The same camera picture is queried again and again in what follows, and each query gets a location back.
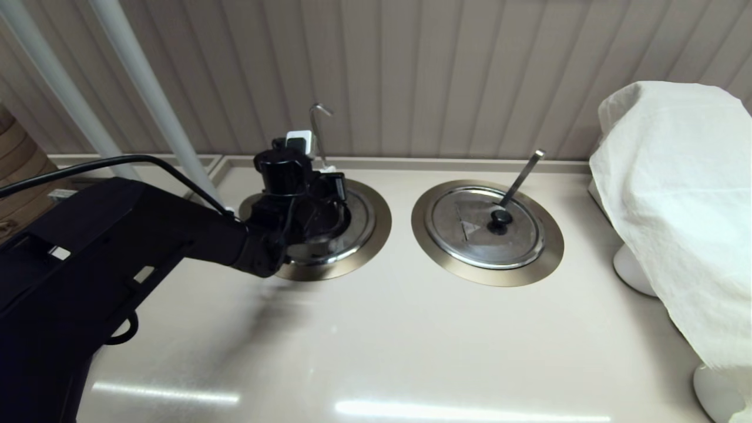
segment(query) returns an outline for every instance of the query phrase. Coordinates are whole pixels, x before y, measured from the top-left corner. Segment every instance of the white cloth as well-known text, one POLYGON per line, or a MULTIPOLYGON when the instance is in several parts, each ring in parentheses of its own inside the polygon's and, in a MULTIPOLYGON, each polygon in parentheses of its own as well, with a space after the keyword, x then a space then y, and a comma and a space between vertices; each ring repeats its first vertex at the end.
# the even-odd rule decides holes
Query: white cloth
POLYGON ((603 206, 671 319, 752 421, 752 118, 717 87, 637 82, 599 107, 603 206))

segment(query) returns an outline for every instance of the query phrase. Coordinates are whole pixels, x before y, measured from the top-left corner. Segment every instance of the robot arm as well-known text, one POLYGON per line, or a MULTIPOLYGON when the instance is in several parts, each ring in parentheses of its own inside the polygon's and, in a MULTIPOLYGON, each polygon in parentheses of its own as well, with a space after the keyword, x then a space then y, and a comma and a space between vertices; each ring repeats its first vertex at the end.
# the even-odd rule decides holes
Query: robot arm
POLYGON ((74 421, 92 355, 130 339, 136 308, 183 258, 268 277, 288 245, 347 228, 344 176, 273 145, 254 160, 265 191, 248 221, 112 178, 0 245, 0 420, 74 421))

